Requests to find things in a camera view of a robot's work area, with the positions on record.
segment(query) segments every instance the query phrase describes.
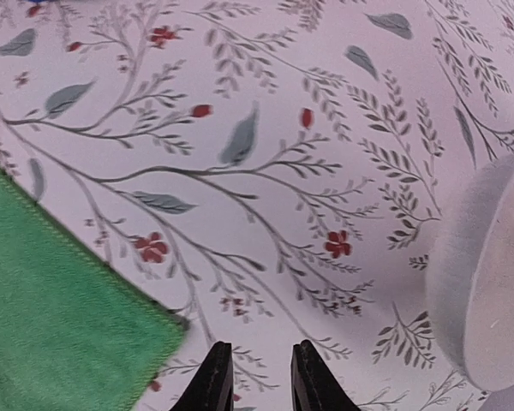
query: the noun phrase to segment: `white bowl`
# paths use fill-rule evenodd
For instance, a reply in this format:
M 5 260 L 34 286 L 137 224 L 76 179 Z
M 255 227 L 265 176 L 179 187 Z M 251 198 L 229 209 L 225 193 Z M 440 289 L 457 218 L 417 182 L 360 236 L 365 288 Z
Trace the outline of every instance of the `white bowl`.
M 472 384 L 514 385 L 514 155 L 480 170 L 445 210 L 427 305 L 439 346 Z

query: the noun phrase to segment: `floral tablecloth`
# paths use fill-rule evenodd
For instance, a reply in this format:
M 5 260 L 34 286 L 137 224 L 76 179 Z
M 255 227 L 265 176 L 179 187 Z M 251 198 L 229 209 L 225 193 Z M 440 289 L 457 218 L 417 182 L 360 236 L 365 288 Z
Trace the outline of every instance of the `floral tablecloth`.
M 424 273 L 513 152 L 514 0 L 0 0 L 0 165 L 190 322 L 140 410 L 219 339 L 236 409 L 289 410 L 304 338 L 362 410 L 477 410 Z

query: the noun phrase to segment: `red flower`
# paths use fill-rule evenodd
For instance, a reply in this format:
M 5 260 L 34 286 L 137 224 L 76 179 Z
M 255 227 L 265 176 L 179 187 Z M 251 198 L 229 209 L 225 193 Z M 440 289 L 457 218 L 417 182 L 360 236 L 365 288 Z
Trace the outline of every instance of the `red flower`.
M 42 6 L 39 4 L 32 6 L 29 10 L 27 10 L 27 17 L 34 17 L 40 9 L 42 9 Z
M 151 383 L 148 385 L 148 388 L 150 388 L 154 392 L 158 392 L 162 389 L 162 384 L 159 383 L 157 380 L 154 380 L 151 381 Z
M 67 51 L 76 51 L 76 50 L 80 49 L 81 46 L 82 46 L 82 43 L 80 41 L 75 41 L 74 43 L 71 43 L 67 47 Z
M 153 42 L 154 45 L 152 47 L 156 47 L 158 49 L 163 49 L 165 43 L 168 40 L 179 39 L 175 32 L 170 31 L 170 28 L 167 26 L 157 27 L 152 30 L 152 36 L 149 38 L 149 41 Z
M 309 129 L 314 122 L 314 113 L 310 109 L 302 109 L 301 112 L 301 125 Z
M 190 115 L 194 118 L 201 118 L 212 114 L 212 107 L 209 104 L 200 104 L 193 107 Z
M 160 241 L 160 233 L 152 233 L 148 238 L 139 237 L 134 245 L 145 262 L 163 263 L 164 256 L 168 253 L 168 246 Z
M 512 20 L 507 15 L 503 15 L 503 20 L 505 20 L 506 28 L 509 30 L 514 30 L 514 23 L 512 23 Z
M 324 245 L 324 248 L 332 254 L 332 258 L 338 259 L 341 254 L 350 255 L 352 252 L 352 246 L 346 242 L 349 234 L 342 230 L 338 233 L 330 231 L 327 235 L 328 242 Z

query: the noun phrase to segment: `green towel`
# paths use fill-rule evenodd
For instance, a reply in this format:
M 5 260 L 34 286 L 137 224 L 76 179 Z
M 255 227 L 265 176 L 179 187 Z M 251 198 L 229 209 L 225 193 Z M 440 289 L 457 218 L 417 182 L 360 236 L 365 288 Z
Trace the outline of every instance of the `green towel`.
M 0 411 L 130 410 L 182 327 L 0 171 Z

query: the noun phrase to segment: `gray-green leaf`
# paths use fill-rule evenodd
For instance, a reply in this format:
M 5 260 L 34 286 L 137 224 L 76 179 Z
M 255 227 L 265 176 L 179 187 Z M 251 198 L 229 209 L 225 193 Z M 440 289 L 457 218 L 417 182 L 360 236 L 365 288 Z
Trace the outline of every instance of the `gray-green leaf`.
M 380 336 L 384 336 L 385 334 L 388 334 L 388 333 L 389 333 L 389 332 L 391 332 L 391 331 L 392 331 L 392 327 L 385 327 L 385 328 L 383 328 L 383 329 L 380 331 L 379 335 L 380 335 Z
M 240 165 L 249 157 L 255 145 L 258 114 L 259 108 L 254 104 L 251 114 L 234 127 L 228 144 L 219 156 L 222 164 Z
M 379 79 L 379 76 L 377 75 L 377 69 L 371 61 L 371 58 L 369 58 L 368 54 L 363 49 L 356 45 L 352 45 L 348 48 L 344 55 L 356 66 L 360 66 L 368 73 L 370 73 L 374 79 Z
M 136 191 L 133 193 L 133 196 L 146 206 L 168 214 L 184 214 L 196 207 L 196 205 L 185 203 L 169 194 L 152 194 Z
M 463 132 L 464 142 L 470 151 L 470 156 L 472 157 L 472 162 L 474 163 L 474 168 L 476 168 L 476 154 L 474 151 L 474 138 L 472 137 L 472 132 L 470 131 L 470 126 L 466 121 L 466 117 L 463 112 L 460 111 L 457 107 L 453 107 L 455 111 L 455 115 L 459 121 L 459 125 L 461 126 L 461 131 Z
M 33 51 L 35 39 L 36 31 L 33 28 L 28 28 L 13 37 L 5 45 L 1 45 L 0 56 L 28 56 Z
M 28 160 L 28 165 L 33 173 L 33 198 L 40 201 L 45 191 L 44 171 L 36 158 Z
M 72 107 L 93 85 L 93 82 L 87 84 L 75 84 L 62 88 L 58 92 L 54 92 L 45 101 L 45 109 L 49 118 L 56 118 Z
M 398 13 L 388 15 L 366 15 L 368 19 L 377 27 L 383 28 L 391 33 L 400 36 L 402 39 L 410 40 L 413 38 L 411 25 L 405 16 Z
M 409 349 L 407 350 L 407 352 L 405 353 L 405 356 L 403 358 L 403 362 L 405 362 L 406 366 L 408 366 L 409 363 L 411 362 L 411 355 L 412 354 L 413 354 L 413 348 L 409 347 Z

